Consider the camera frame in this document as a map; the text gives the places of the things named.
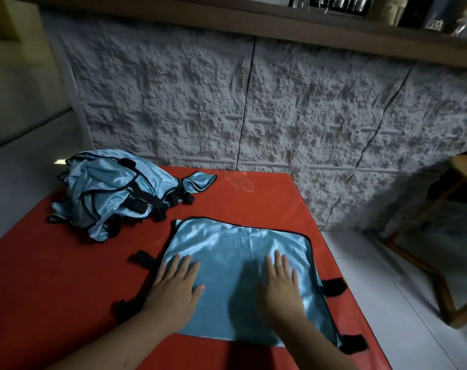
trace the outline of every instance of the red tabletop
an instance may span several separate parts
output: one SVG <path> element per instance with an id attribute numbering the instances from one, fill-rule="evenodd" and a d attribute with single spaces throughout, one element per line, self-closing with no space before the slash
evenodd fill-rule
<path id="1" fill-rule="evenodd" d="M 196 169 L 164 168 L 175 177 Z M 204 216 L 232 224 L 303 233 L 311 239 L 321 279 L 341 277 L 335 260 L 287 174 L 204 170 L 218 179 L 179 205 L 167 220 L 124 225 L 92 244 L 66 224 L 47 224 L 53 196 L 43 199 L 0 240 L 0 369 L 40 369 L 115 326 L 111 305 L 133 298 L 147 271 L 127 262 L 143 249 L 157 256 L 172 219 Z M 391 370 L 350 290 L 328 298 L 343 335 L 363 334 L 370 349 L 351 358 L 360 369 Z M 172 335 L 139 369 L 296 369 L 285 348 Z"/>

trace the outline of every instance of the person's left hand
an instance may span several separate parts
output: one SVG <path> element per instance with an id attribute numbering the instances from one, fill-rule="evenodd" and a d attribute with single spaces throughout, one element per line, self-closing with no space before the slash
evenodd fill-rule
<path id="1" fill-rule="evenodd" d="M 178 269 L 180 255 L 175 255 L 167 272 L 167 262 L 164 262 L 144 302 L 142 312 L 156 320 L 164 336 L 180 331 L 189 322 L 204 292 L 205 285 L 196 287 L 193 292 L 200 263 L 196 262 L 187 271 L 191 258 L 186 256 Z"/>

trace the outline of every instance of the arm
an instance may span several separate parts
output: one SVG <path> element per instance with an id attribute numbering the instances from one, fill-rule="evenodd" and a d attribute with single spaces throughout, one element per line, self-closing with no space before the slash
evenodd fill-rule
<path id="1" fill-rule="evenodd" d="M 357 370 L 306 317 L 299 294 L 297 270 L 290 275 L 286 255 L 266 255 L 267 284 L 260 296 L 260 310 L 301 370 Z"/>
<path id="2" fill-rule="evenodd" d="M 166 274 L 166 262 L 160 267 L 141 312 L 49 370 L 136 369 L 164 338 L 188 323 L 204 291 L 202 285 L 192 292 L 200 263 L 187 271 L 188 255 L 177 270 L 179 261 L 176 255 Z"/>

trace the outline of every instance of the brick pattern wallpaper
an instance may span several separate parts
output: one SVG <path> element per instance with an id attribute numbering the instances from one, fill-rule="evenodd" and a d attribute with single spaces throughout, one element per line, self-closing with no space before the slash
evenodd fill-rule
<path id="1" fill-rule="evenodd" d="M 324 229 L 393 229 L 467 149 L 467 70 L 42 15 L 64 47 L 95 147 L 159 164 L 291 174 Z M 464 216 L 454 218 L 436 218 L 434 229 L 467 231 Z"/>

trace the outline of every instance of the light blue garment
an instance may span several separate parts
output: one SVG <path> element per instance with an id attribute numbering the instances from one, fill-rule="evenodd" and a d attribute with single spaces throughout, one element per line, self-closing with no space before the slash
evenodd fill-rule
<path id="1" fill-rule="evenodd" d="M 150 161 L 120 149 L 82 152 L 66 163 L 69 172 L 61 180 L 68 198 L 53 203 L 56 213 L 49 220 L 69 221 L 87 229 L 89 236 L 100 242 L 112 235 L 109 232 L 116 218 L 144 219 L 154 210 L 163 220 L 170 206 L 184 198 L 191 203 L 191 193 L 204 191 L 216 179 L 216 175 L 202 172 L 177 179 Z"/>
<path id="2" fill-rule="evenodd" d="M 257 287 L 265 278 L 264 255 L 288 256 L 299 273 L 299 288 L 307 317 L 333 344 L 340 346 L 313 262 L 310 240 L 301 234 L 227 224 L 210 218 L 175 223 L 163 261 L 175 254 L 201 261 L 196 285 L 206 289 L 196 311 L 180 332 L 184 335 L 283 346 L 258 313 Z"/>

